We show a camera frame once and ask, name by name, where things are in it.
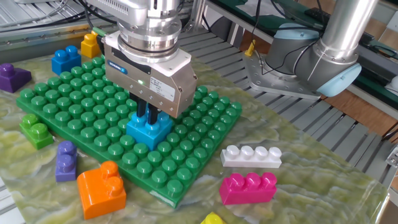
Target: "orange block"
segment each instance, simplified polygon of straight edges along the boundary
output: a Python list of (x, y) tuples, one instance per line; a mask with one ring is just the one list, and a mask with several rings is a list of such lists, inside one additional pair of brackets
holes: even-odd
[(89, 170), (77, 178), (85, 220), (105, 215), (126, 206), (126, 191), (118, 165), (106, 161), (101, 167)]
[(86, 57), (94, 58), (97, 56), (101, 50), (97, 43), (96, 33), (86, 34), (85, 39), (81, 42), (80, 48), (81, 54)]

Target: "yellow block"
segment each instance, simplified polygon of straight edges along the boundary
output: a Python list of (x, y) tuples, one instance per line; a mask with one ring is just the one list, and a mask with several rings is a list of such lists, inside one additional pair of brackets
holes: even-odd
[(211, 212), (201, 224), (226, 224), (216, 213)]
[(251, 42), (249, 49), (247, 49), (245, 51), (245, 55), (246, 56), (251, 56), (253, 54), (253, 50), (254, 50), (254, 44), (256, 44), (256, 40), (253, 40), (253, 42)]
[(96, 33), (86, 34), (85, 39), (81, 42), (81, 54), (89, 58), (94, 58), (99, 53), (101, 51), (97, 44)]

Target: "building block stud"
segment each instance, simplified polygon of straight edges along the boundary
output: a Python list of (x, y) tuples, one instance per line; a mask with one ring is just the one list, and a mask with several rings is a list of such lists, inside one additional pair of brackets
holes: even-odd
[(216, 213), (211, 212), (200, 224), (226, 224)]
[(224, 205), (269, 202), (276, 193), (277, 179), (273, 173), (266, 172), (259, 177), (255, 173), (231, 174), (220, 187)]
[(81, 55), (75, 46), (68, 46), (66, 50), (58, 50), (51, 59), (53, 73), (61, 75), (62, 72), (70, 72), (73, 67), (81, 66)]
[[(34, 103), (41, 103), (44, 99), (37, 96), (32, 99)], [(34, 114), (27, 114), (23, 117), (22, 123), (19, 124), (22, 133), (32, 143), (36, 149), (42, 149), (54, 142), (52, 135), (49, 133), (47, 126), (39, 122), (39, 119)]]
[[(17, 106), (96, 160), (116, 162), (127, 180), (177, 207), (239, 119), (241, 104), (199, 86), (192, 105), (178, 118), (168, 118), (174, 122), (171, 132), (150, 151), (126, 134), (137, 103), (106, 78), (103, 62), (97, 58), (85, 70), (75, 67), (35, 90), (22, 90)], [(91, 84), (86, 73), (94, 77)], [(76, 85), (79, 79), (82, 87)]]
[(14, 68), (10, 63), (0, 65), (0, 90), (15, 93), (31, 79), (30, 71)]
[(96, 36), (94, 34), (86, 34), (85, 39), (81, 42), (81, 54), (89, 58), (94, 58), (99, 53), (101, 51), (97, 44)]
[(126, 191), (118, 165), (106, 161), (101, 167), (86, 171), (77, 178), (85, 220), (105, 215), (126, 206)]
[(267, 151), (262, 146), (256, 147), (256, 150), (250, 146), (243, 146), (241, 150), (236, 146), (228, 146), (221, 151), (220, 156), (224, 167), (279, 168), (281, 155), (282, 152), (277, 147)]
[(172, 129), (173, 122), (167, 113), (159, 113), (157, 122), (149, 124), (147, 122), (148, 110), (142, 117), (137, 117), (137, 113), (131, 116), (131, 121), (127, 124), (127, 134), (132, 136), (138, 143), (144, 143), (149, 150), (153, 151), (158, 143), (165, 140)]
[(55, 181), (76, 180), (77, 148), (71, 141), (63, 141), (58, 145)]

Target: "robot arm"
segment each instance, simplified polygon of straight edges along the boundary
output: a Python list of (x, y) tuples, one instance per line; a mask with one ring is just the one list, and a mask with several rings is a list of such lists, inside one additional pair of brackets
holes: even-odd
[[(277, 76), (286, 82), (282, 86), (299, 82), (297, 89), (301, 91), (317, 91), (326, 96), (339, 94), (361, 71), (355, 50), (376, 4), (377, 0), (337, 0), (321, 37), (318, 32), (306, 29), (278, 30), (265, 58), (263, 74), (266, 75), (259, 81), (263, 84), (264, 77)], [(281, 27), (298, 26), (283, 24)], [(264, 90), (256, 79), (259, 77), (251, 78), (251, 86)]]
[(106, 76), (129, 90), (137, 116), (148, 102), (149, 124), (158, 109), (177, 117), (192, 103), (197, 76), (191, 55), (177, 45), (180, 0), (87, 0), (118, 18), (119, 31), (102, 39)]

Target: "purple block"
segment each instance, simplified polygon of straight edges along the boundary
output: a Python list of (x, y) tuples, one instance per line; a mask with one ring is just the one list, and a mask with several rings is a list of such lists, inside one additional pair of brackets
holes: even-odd
[(57, 182), (76, 180), (77, 149), (71, 141), (63, 141), (58, 145), (55, 180)]
[(0, 90), (15, 93), (31, 79), (30, 71), (14, 68), (10, 63), (0, 65)]

